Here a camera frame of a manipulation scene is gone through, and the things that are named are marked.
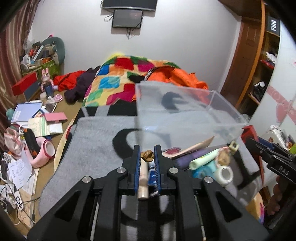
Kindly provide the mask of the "person right hand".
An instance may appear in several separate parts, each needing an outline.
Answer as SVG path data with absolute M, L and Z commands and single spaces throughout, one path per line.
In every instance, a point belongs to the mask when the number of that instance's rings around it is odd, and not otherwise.
M 276 184 L 273 188 L 273 196 L 270 198 L 267 204 L 267 208 L 266 208 L 267 215 L 272 216 L 280 210 L 279 202 L 281 201 L 281 199 L 282 199 L 282 193 L 280 190 L 280 186 L 279 184 Z

